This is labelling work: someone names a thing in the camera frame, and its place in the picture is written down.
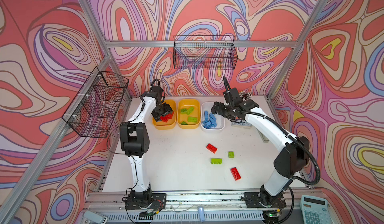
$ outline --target mounting plate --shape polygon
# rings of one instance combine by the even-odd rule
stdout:
[[[166,208],[166,201],[167,201],[167,194],[166,193],[152,193],[152,200],[160,200],[163,203],[162,209]],[[158,209],[160,207],[160,202],[154,201],[150,209]],[[141,207],[139,206],[139,203],[132,202],[131,200],[127,200],[125,202],[125,209],[127,210],[141,210]]]
[[[259,195],[260,192],[254,192],[254,193],[244,193],[244,197],[245,197],[245,203],[247,204],[247,208],[265,208],[264,206],[262,206],[259,201],[258,201],[258,195]],[[283,198],[283,194],[280,193],[280,195],[278,196],[278,201],[277,203],[273,204],[272,206],[270,206],[272,208],[284,208],[284,207],[287,207],[286,203],[285,203],[285,200]]]

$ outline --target blue lego brick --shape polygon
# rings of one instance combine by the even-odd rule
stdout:
[[[210,117],[211,119],[213,119],[214,121],[216,121],[215,115],[213,115],[212,113],[209,114],[209,117]]]
[[[205,125],[203,127],[206,128],[206,129],[210,129],[213,126],[214,126],[214,124],[211,122],[210,124],[207,124],[207,125]]]
[[[209,121],[212,123],[213,127],[217,126],[216,120],[214,120],[213,118],[211,118]]]
[[[208,111],[204,111],[205,121],[209,120]]]

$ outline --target white table surface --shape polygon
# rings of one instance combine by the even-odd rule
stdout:
[[[188,97],[170,97],[176,105]],[[224,102],[224,97],[190,97],[203,102]],[[253,96],[264,112],[273,118],[264,96]],[[140,104],[133,98],[128,110],[127,120],[131,118]],[[219,133],[206,133],[197,129],[181,129],[178,124],[171,130],[157,130],[152,124],[152,116],[146,121],[150,138],[149,150],[145,157],[147,173],[152,191],[190,191],[190,190],[236,190],[260,188],[274,170],[273,161],[278,151],[271,143],[263,143],[257,129],[231,126],[225,120],[225,128]],[[218,148],[213,154],[205,147],[208,143]],[[228,158],[233,151],[234,158]],[[123,153],[120,141],[115,150]],[[211,158],[222,158],[222,164],[211,164]],[[235,181],[231,168],[236,167],[241,179]],[[125,191],[133,187],[133,175],[128,157],[115,154],[109,168],[103,192]],[[294,180],[291,187],[305,187]]]

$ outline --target calculator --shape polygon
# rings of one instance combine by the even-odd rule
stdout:
[[[300,208],[305,224],[332,224],[326,199],[302,195]]]

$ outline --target white bin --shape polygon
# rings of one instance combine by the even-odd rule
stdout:
[[[212,128],[204,128],[203,127],[202,121],[205,120],[204,111],[208,111],[208,115],[209,115],[211,113],[211,108],[213,106],[214,106],[214,102],[204,102],[203,104],[201,104],[201,122],[200,122],[200,126],[201,126],[201,129],[203,131],[205,131],[205,132],[220,132],[220,131],[222,131],[224,129],[224,126],[225,126],[224,117],[215,114],[217,126],[216,127],[212,127]]]

